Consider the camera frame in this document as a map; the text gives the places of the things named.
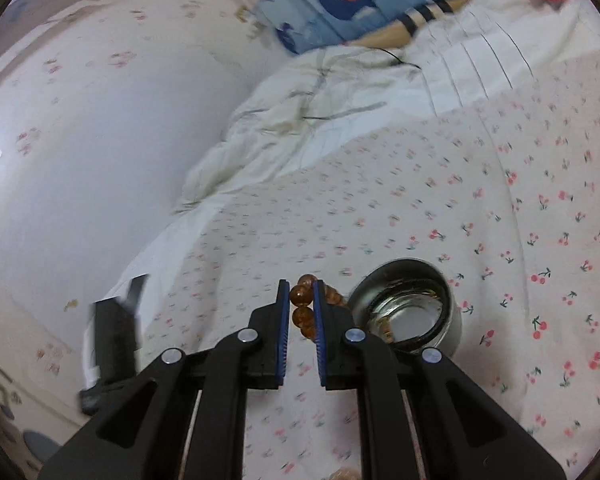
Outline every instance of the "triangular cutout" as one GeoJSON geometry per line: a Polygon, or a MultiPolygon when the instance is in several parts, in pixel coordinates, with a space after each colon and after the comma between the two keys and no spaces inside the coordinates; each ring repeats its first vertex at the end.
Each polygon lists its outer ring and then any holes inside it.
{"type": "Polygon", "coordinates": [[[447,381],[446,389],[456,409],[469,446],[482,447],[505,436],[505,428],[457,381],[447,381]]]}
{"type": "Polygon", "coordinates": [[[144,415],[158,388],[155,381],[149,381],[129,401],[115,413],[100,430],[98,437],[128,449],[133,446],[142,426],[144,415]]]}

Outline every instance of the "black stripe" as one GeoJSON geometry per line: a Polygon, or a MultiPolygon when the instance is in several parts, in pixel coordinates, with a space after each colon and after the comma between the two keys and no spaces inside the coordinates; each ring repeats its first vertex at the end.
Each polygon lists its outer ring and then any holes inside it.
{"type": "Polygon", "coordinates": [[[401,14],[398,16],[398,19],[402,22],[404,28],[407,29],[407,32],[412,36],[416,33],[416,30],[418,30],[418,26],[408,14],[401,14]]]}
{"type": "Polygon", "coordinates": [[[417,6],[413,10],[422,14],[422,17],[426,22],[432,22],[436,19],[436,17],[433,15],[433,12],[431,12],[429,10],[429,7],[427,7],[426,5],[417,6]]]}
{"type": "Polygon", "coordinates": [[[448,1],[446,1],[446,0],[433,0],[433,2],[438,7],[440,7],[440,10],[442,10],[442,12],[444,12],[445,14],[453,14],[454,13],[454,10],[449,5],[448,1]]]}

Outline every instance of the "silver screw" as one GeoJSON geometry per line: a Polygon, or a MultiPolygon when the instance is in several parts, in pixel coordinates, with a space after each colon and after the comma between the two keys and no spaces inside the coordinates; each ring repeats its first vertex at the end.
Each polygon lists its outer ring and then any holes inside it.
{"type": "Polygon", "coordinates": [[[250,343],[251,341],[256,341],[258,338],[258,332],[253,328],[243,328],[238,332],[238,339],[243,343],[250,343]]]}
{"type": "Polygon", "coordinates": [[[425,348],[422,351],[422,360],[431,364],[439,363],[442,361],[442,352],[437,348],[425,348]]]}
{"type": "Polygon", "coordinates": [[[182,352],[177,348],[169,348],[162,352],[162,361],[168,365],[177,363],[180,359],[182,359],[182,352]]]}
{"type": "Polygon", "coordinates": [[[360,341],[364,340],[366,334],[359,328],[349,328],[349,330],[344,333],[344,337],[347,339],[347,341],[359,343],[360,341]]]}

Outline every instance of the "metal container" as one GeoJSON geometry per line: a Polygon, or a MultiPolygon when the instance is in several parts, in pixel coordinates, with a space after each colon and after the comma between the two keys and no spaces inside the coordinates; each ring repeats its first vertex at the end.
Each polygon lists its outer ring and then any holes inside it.
{"type": "Polygon", "coordinates": [[[409,352],[436,347],[452,356],[462,320],[445,277],[412,258],[388,262],[369,274],[347,301],[354,322],[409,352]]]}

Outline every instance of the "cherry print fabric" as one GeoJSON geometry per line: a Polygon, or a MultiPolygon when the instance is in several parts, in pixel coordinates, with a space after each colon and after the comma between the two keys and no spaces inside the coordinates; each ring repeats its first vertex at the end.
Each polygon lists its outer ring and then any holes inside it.
{"type": "MultiPolygon", "coordinates": [[[[395,258],[434,264],[462,312],[454,361],[574,479],[600,448],[600,54],[516,92],[387,119],[313,168],[244,188],[187,255],[146,365],[248,323],[279,279],[343,294],[395,258]]],[[[360,468],[356,399],[319,386],[290,327],[285,386],[250,392],[244,478],[360,468]]]]}

